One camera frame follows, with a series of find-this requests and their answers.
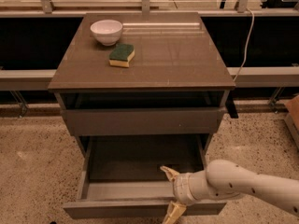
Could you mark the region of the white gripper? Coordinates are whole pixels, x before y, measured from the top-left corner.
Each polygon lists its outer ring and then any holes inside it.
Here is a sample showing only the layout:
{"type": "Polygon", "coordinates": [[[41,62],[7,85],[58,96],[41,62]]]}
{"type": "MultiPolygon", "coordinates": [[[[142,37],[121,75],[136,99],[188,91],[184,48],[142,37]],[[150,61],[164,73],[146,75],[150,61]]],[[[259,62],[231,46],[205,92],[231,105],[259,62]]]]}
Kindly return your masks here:
{"type": "Polygon", "coordinates": [[[175,224],[184,214],[187,206],[198,203],[191,192],[192,173],[180,174],[167,166],[161,166],[160,169],[165,173],[167,179],[173,182],[173,193],[177,200],[177,202],[171,201],[168,205],[163,224],[175,224]]]}

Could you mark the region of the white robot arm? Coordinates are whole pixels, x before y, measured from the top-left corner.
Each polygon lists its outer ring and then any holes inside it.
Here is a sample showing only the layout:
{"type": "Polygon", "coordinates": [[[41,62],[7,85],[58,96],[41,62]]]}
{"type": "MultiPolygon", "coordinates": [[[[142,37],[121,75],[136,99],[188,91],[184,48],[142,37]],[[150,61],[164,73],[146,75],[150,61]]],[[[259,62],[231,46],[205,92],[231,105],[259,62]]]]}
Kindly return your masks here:
{"type": "Polygon", "coordinates": [[[212,161],[204,171],[179,172],[162,166],[176,198],[167,208],[163,224],[174,224],[188,206],[203,200],[227,200],[251,195],[292,215],[299,216],[299,181],[257,174],[226,160],[212,161]]]}

